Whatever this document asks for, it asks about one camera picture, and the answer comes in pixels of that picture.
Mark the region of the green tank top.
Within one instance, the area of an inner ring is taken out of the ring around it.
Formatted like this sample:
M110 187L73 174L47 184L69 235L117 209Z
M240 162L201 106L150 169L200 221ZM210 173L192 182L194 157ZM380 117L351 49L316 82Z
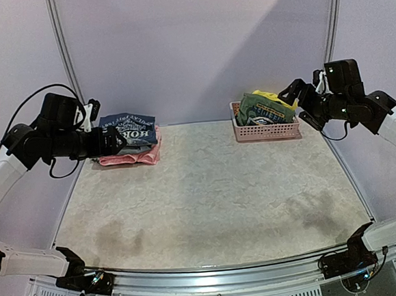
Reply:
M267 126L292 124L295 109L276 96L269 98L255 93L245 93L235 115L238 126Z

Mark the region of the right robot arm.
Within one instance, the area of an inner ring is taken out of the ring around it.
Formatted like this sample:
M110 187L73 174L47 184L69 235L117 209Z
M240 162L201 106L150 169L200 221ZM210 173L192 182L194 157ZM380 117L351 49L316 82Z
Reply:
M366 94L355 59L328 62L313 72L312 83L295 79L278 97L296 103L299 117L316 131L330 120L342 120L346 129L360 124L396 147L396 100L382 90ZM361 227L347 244L342 265L357 270L369 252L396 244L396 218Z

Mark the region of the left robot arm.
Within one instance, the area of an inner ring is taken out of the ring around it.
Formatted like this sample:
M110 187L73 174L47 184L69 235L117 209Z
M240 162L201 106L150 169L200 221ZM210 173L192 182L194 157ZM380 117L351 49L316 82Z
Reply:
M51 166L59 157L80 162L118 154L127 141L114 127L90 125L98 111L96 100L82 105L76 98L48 93L30 125L9 127L0 144L0 202L38 161ZM66 247L17 250L0 242L0 277L48 275L81 291L91 284L84 268L84 261Z

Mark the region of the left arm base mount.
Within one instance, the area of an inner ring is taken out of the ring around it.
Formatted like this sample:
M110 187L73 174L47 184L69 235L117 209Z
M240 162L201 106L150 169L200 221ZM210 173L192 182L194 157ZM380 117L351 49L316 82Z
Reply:
M84 261L66 247L56 247L68 262L64 276L56 278L56 286L69 291L80 292L80 296L104 295L111 296L116 276L110 272L98 269L86 271Z

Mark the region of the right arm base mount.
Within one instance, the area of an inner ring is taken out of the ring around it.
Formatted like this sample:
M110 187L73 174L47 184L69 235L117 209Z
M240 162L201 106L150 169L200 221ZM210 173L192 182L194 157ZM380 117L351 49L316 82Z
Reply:
M378 257L364 245L364 231L373 223L360 226L347 240L347 249L327 252L317 261L325 279L340 277L344 289L360 293L368 287L372 277L380 270Z

